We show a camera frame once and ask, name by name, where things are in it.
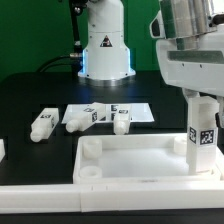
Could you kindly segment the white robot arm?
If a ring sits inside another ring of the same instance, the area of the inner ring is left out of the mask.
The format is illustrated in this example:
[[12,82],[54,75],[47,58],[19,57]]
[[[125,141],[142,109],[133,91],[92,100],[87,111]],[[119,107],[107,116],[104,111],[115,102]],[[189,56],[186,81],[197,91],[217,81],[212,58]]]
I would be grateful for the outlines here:
[[[217,97],[216,115],[224,128],[224,0],[158,0],[149,26],[166,84],[186,97]],[[79,76],[97,84],[115,83],[135,74],[124,43],[121,0],[87,0],[88,44]]]

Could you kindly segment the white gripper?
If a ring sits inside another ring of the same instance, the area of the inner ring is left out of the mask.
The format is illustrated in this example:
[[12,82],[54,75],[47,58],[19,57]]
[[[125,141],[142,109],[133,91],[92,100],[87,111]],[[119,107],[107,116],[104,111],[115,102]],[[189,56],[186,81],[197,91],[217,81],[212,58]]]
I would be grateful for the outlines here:
[[181,87],[187,103],[199,92],[217,97],[218,125],[224,129],[224,32],[199,38],[197,50],[178,51],[174,41],[156,42],[160,72],[166,84]]

